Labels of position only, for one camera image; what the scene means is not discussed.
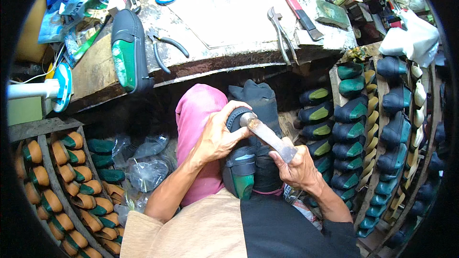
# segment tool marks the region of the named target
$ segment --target hand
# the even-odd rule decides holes
[[[282,140],[293,146],[288,137],[284,137]],[[314,166],[307,146],[296,146],[296,148],[298,148],[298,152],[289,164],[285,163],[276,151],[269,152],[269,156],[279,168],[279,175],[282,181],[293,188],[302,189],[319,197],[324,184],[326,185],[322,174]]]
[[[199,161],[205,164],[224,158],[231,152],[239,140],[252,135],[252,132],[247,127],[242,127],[233,133],[230,133],[226,127],[229,115],[238,107],[247,107],[252,110],[244,102],[230,101],[220,112],[210,114],[204,131],[192,150],[193,155]]]

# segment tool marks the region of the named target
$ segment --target white cable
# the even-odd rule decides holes
[[[59,58],[60,54],[62,53],[62,50],[64,50],[64,47],[65,47],[65,44],[63,44],[62,47],[60,48],[60,51],[59,51],[59,54],[57,55],[57,58]],[[56,70],[56,65],[57,65],[56,63],[57,63],[57,59],[54,60],[53,68],[51,68],[51,70],[49,70],[48,73],[41,74],[41,75],[37,75],[37,76],[32,77],[32,78],[30,78],[30,79],[28,79],[27,81],[24,81],[24,82],[18,82],[18,81],[10,80],[10,83],[14,83],[14,84],[25,84],[25,83],[30,82],[31,80],[36,79],[36,78],[38,78],[38,77],[46,76],[46,75],[48,75],[49,73],[51,73],[52,71],[55,71],[55,70]]]

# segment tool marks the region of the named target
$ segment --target shoemaker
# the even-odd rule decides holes
[[[349,209],[306,146],[297,146],[286,164],[278,152],[260,152],[264,146],[257,144],[256,156],[244,156],[256,161],[250,199],[225,188],[219,160],[231,157],[241,142],[256,140],[247,127],[229,131],[231,112],[247,107],[280,133],[267,84],[248,80],[229,92],[237,101],[197,84],[179,101],[178,168],[152,193],[143,214],[129,212],[120,257],[359,257]],[[282,198],[283,182],[314,196],[324,216],[322,232]]]

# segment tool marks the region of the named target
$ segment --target beige cloth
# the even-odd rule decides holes
[[[120,257],[247,257],[240,200],[223,188],[166,224],[130,211]]]

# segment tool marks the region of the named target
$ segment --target pink cloth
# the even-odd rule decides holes
[[[177,163],[181,165],[191,149],[196,145],[204,130],[209,115],[219,112],[228,103],[226,96],[218,89],[208,85],[192,86],[180,99],[175,108],[175,119],[179,132]],[[220,172],[220,162],[208,163],[198,174],[181,205],[187,206],[216,194],[224,187]]]

